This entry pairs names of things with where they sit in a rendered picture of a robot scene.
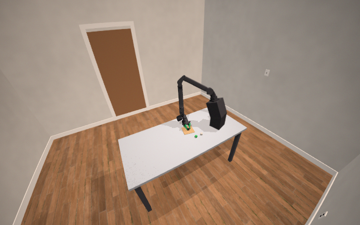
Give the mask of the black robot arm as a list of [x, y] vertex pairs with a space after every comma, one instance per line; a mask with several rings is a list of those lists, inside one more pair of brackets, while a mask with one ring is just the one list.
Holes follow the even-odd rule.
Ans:
[[209, 88], [194, 81], [193, 79], [183, 75], [177, 82], [178, 84], [178, 94], [179, 94], [179, 111], [180, 111], [180, 115], [177, 116], [177, 121], [181, 121], [182, 120], [182, 123], [184, 123], [183, 119], [186, 119], [186, 115], [184, 114], [184, 105], [183, 105], [183, 90], [182, 90], [182, 82], [183, 81], [186, 81], [190, 84], [192, 84], [193, 86], [203, 90], [203, 91], [206, 91], [208, 95], [211, 96], [210, 100], [211, 102], [216, 102], [220, 99], [217, 98], [215, 92], [213, 91], [212, 88]]

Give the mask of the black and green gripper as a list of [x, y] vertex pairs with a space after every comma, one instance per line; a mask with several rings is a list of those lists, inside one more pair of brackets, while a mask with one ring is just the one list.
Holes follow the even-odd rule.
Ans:
[[[182, 124], [186, 129], [187, 129], [187, 126], [186, 125], [188, 125], [188, 127], [189, 127], [189, 129], [190, 129], [190, 125], [191, 125], [191, 121], [188, 121], [187, 120], [187, 118], [186, 119], [183, 119], [183, 121], [184, 121], [184, 123]], [[188, 130], [188, 129], [187, 129]]]

